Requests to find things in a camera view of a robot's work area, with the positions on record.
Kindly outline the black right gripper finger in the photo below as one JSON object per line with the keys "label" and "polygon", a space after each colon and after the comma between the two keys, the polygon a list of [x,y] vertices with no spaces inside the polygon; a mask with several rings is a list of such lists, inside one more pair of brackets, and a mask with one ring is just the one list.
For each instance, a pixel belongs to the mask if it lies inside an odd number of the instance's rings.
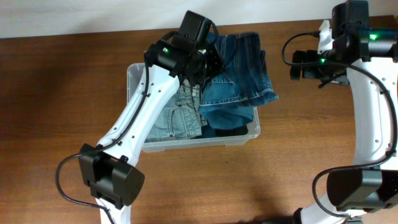
{"label": "black right gripper finger", "polygon": [[303,77],[303,68],[302,67],[291,67],[290,68],[290,79],[291,80],[300,80]]}
{"label": "black right gripper finger", "polygon": [[306,51],[296,50],[292,56],[292,63],[302,64],[306,62],[307,53]]}

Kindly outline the dark blue jeans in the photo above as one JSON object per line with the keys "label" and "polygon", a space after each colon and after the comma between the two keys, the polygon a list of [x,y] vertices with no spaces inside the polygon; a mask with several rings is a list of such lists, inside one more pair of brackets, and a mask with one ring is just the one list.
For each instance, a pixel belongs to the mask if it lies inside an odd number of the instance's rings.
{"label": "dark blue jeans", "polygon": [[271,103],[278,95],[257,32],[221,35],[215,47],[224,68],[204,84],[199,112],[213,129],[236,129],[254,120],[254,107]]}

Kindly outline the light blue jeans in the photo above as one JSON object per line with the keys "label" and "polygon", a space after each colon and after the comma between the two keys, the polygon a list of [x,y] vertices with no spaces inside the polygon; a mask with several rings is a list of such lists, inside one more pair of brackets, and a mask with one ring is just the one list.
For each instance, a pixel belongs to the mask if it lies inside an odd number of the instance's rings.
{"label": "light blue jeans", "polygon": [[201,128],[207,125],[207,120],[199,113],[200,100],[201,86],[191,86],[185,80],[163,107],[145,142],[186,140],[201,136]]}

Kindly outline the black garment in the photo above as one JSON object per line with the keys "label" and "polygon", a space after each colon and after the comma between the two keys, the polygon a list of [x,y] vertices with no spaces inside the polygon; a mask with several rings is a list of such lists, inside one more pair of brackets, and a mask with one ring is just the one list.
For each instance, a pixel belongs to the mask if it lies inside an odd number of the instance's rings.
{"label": "black garment", "polygon": [[233,129],[215,129],[215,134],[217,137],[244,136],[247,133],[247,126],[240,126]]}

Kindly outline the teal taped garment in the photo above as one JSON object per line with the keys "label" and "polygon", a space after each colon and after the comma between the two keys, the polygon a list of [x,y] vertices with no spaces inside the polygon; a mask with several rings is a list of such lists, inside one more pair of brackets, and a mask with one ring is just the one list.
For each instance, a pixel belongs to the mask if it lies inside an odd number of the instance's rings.
{"label": "teal taped garment", "polygon": [[201,127],[201,135],[196,136],[195,139],[216,138],[216,130],[209,124]]}

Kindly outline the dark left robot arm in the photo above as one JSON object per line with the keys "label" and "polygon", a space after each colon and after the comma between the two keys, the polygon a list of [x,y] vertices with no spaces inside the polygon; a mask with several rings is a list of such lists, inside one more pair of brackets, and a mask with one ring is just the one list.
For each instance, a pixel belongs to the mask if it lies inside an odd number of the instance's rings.
{"label": "dark left robot arm", "polygon": [[136,168],[144,141],[184,81],[195,86],[221,72],[217,38],[213,21],[187,11],[177,31],[144,52],[140,80],[113,127],[96,146],[84,144],[80,149],[83,182],[96,199],[102,223],[130,223],[131,205],[145,179]]}

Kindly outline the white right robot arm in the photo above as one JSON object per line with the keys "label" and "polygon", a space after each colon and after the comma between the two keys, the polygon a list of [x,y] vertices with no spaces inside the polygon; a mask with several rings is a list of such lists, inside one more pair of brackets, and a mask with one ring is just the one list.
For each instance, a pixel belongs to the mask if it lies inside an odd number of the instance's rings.
{"label": "white right robot arm", "polygon": [[293,221],[361,223],[397,205],[397,31],[371,26],[367,1],[346,1],[312,35],[318,48],[294,53],[290,77],[350,86],[356,144],[353,163],[322,171],[326,194]]}

